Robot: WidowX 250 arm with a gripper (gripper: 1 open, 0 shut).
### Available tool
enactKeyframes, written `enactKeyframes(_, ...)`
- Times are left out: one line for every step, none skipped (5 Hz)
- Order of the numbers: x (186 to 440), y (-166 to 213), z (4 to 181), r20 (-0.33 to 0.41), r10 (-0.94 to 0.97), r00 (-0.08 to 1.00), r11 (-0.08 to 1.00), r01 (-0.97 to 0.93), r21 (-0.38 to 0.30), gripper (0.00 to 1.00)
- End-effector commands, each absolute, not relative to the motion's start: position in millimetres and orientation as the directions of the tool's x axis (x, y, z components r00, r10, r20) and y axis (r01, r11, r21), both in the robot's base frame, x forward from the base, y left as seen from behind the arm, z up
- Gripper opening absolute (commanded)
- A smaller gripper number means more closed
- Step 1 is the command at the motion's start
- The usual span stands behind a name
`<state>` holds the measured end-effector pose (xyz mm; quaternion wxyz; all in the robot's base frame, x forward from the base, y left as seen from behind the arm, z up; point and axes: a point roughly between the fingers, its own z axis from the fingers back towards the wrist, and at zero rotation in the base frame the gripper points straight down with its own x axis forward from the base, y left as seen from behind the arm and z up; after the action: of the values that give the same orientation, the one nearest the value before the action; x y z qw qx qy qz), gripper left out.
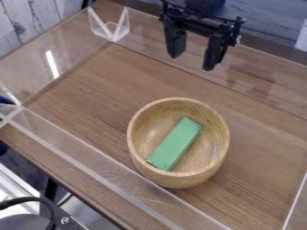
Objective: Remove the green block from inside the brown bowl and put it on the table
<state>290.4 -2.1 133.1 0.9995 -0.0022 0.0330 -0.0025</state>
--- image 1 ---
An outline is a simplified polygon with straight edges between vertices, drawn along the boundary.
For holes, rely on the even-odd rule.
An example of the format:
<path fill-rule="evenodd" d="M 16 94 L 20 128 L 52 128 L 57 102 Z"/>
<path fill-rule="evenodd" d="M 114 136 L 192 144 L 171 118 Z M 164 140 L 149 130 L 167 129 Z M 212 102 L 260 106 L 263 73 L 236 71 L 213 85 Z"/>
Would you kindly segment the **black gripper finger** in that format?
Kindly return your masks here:
<path fill-rule="evenodd" d="M 208 45 L 204 55 L 203 69 L 211 71 L 216 64 L 219 64 L 224 58 L 228 50 L 229 37 L 221 33 L 212 33 L 208 38 Z"/>
<path fill-rule="evenodd" d="M 171 18 L 164 18 L 164 39 L 167 51 L 172 58 L 177 58 L 185 51 L 187 33 L 183 26 Z"/>

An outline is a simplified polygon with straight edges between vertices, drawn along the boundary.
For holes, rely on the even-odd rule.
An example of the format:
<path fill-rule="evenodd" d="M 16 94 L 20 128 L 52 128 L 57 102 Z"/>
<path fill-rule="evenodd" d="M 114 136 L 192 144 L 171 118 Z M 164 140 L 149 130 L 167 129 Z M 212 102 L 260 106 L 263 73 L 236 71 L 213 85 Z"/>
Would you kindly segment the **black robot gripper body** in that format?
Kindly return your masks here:
<path fill-rule="evenodd" d="M 160 0 L 161 15 L 183 20 L 183 25 L 195 33 L 221 33 L 228 44 L 240 43 L 240 29 L 245 18 L 225 9 L 227 0 Z"/>

